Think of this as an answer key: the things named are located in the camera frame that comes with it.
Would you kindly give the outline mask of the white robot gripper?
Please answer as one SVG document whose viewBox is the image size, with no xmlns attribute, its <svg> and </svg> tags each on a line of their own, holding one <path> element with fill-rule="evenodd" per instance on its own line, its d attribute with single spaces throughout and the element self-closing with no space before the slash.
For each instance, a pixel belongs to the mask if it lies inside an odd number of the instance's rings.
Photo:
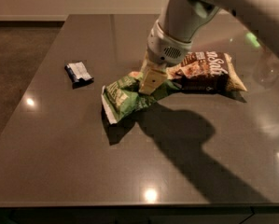
<svg viewBox="0 0 279 224">
<path fill-rule="evenodd" d="M 139 92 L 146 95 L 153 93 L 167 79 L 165 69 L 158 64 L 174 66 L 181 63 L 191 46 L 191 42 L 178 41 L 165 34 L 159 21 L 155 21 L 147 37 L 146 53 L 140 70 L 143 78 Z"/>
</svg>

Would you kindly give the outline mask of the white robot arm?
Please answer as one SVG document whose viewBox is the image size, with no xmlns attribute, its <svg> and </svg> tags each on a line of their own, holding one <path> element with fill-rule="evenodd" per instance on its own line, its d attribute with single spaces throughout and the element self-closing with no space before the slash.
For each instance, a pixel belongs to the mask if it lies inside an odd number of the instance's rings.
<svg viewBox="0 0 279 224">
<path fill-rule="evenodd" d="M 147 38 L 141 93 L 149 95 L 164 82 L 163 69 L 182 62 L 198 30 L 221 9 L 279 59 L 279 0 L 168 0 Z"/>
</svg>

